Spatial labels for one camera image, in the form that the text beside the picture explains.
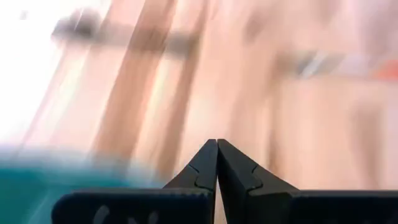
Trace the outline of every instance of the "blurry background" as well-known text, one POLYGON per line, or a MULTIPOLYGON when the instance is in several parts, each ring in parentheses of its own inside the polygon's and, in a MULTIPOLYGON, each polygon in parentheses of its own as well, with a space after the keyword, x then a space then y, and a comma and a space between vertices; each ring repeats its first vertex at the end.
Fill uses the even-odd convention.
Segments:
POLYGON ((225 138, 301 189, 398 187, 393 0, 4 4, 3 158, 67 149, 169 180, 225 138))

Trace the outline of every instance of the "teal object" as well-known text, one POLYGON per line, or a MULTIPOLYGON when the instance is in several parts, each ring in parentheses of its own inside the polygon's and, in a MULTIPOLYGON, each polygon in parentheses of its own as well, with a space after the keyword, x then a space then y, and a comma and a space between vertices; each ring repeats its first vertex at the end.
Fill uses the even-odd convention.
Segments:
POLYGON ((109 167, 66 169, 41 162, 2 162, 0 164, 0 223, 51 224, 55 202, 73 190, 97 187, 161 187, 147 180, 148 171, 138 167, 128 178, 109 167))

